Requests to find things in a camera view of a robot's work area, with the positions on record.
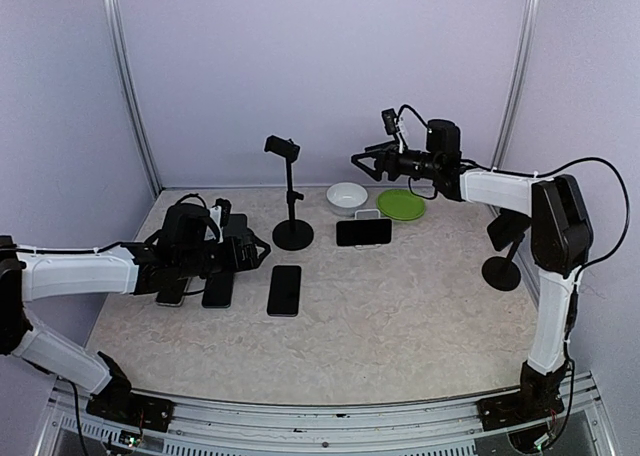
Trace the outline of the grey stand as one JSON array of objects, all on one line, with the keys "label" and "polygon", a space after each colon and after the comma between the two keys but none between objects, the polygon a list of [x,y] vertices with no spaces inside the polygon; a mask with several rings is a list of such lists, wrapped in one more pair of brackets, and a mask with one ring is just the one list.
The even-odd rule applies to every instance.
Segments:
[{"label": "grey stand", "polygon": [[223,230],[224,238],[243,238],[249,234],[248,217],[246,214],[234,213],[229,216]]}]

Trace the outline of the tall black clamp phone mount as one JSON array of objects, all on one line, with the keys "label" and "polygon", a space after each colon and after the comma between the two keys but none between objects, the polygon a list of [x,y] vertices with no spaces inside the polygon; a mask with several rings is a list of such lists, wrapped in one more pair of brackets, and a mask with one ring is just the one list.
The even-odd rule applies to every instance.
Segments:
[{"label": "tall black clamp phone mount", "polygon": [[305,249],[311,245],[314,231],[309,223],[298,219],[295,212],[296,202],[304,200],[304,195],[296,191],[293,184],[293,163],[299,157],[300,146],[291,139],[285,140],[276,135],[270,135],[265,141],[264,151],[282,157],[285,160],[286,169],[288,218],[273,229],[273,242],[278,248],[286,251]]}]

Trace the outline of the phone with clear case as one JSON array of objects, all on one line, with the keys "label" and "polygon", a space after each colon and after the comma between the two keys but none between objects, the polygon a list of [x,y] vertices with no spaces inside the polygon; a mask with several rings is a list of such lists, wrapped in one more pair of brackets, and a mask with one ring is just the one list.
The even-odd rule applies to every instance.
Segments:
[{"label": "phone with clear case", "polygon": [[159,306],[180,307],[186,298],[187,280],[179,280],[161,289],[155,296],[155,303]]}]

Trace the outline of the white desktop phone stand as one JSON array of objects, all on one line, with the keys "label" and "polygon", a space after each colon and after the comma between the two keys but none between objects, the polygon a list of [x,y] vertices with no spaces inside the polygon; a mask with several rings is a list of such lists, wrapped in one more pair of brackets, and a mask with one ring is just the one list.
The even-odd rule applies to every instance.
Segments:
[{"label": "white desktop phone stand", "polygon": [[392,220],[383,217],[377,209],[359,210],[355,213],[355,247],[379,247],[392,240]]}]

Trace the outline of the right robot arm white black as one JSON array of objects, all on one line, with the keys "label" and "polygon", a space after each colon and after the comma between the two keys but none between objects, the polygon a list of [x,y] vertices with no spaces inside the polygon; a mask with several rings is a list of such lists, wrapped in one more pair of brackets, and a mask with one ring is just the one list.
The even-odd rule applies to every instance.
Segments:
[{"label": "right robot arm white black", "polygon": [[426,125],[426,148],[408,147],[400,117],[385,122],[388,142],[352,155],[354,166],[376,181],[428,180],[435,195],[451,201],[495,206],[499,215],[487,231],[496,250],[530,237],[539,275],[538,319],[532,347],[521,370],[525,386],[511,409],[535,418],[551,400],[545,385],[558,383],[568,363],[568,340],[575,325],[581,269],[587,264],[593,230],[581,190],[568,174],[526,175],[482,169],[462,156],[461,131],[448,120]]}]

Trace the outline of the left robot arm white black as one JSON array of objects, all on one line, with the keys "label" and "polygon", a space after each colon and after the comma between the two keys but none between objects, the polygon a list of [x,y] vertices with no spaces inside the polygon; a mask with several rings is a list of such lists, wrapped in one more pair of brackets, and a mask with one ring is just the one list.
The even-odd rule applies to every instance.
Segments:
[{"label": "left robot arm white black", "polygon": [[89,294],[157,294],[182,299],[192,278],[207,287],[220,273],[257,269],[271,247],[248,228],[243,214],[219,199],[212,207],[179,201],[162,226],[142,242],[102,248],[44,249],[1,239],[1,352],[21,358],[99,396],[121,421],[133,419],[140,400],[118,364],[90,353],[28,315],[29,302]]}]

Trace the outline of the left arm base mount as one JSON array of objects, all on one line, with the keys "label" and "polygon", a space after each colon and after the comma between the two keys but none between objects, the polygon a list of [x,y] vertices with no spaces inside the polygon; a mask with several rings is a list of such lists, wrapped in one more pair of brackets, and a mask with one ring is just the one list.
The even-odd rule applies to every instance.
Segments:
[{"label": "left arm base mount", "polygon": [[97,355],[106,363],[111,379],[104,389],[90,396],[87,413],[142,430],[166,433],[175,404],[165,398],[133,392],[131,382],[119,365],[101,351]]}]

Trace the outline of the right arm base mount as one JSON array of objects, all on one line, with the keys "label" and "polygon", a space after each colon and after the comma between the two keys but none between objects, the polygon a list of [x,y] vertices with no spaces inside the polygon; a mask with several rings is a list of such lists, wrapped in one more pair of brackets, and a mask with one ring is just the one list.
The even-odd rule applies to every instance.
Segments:
[{"label": "right arm base mount", "polygon": [[513,393],[482,398],[476,403],[484,431],[502,429],[562,413],[561,381],[539,373],[522,375],[519,389]]}]

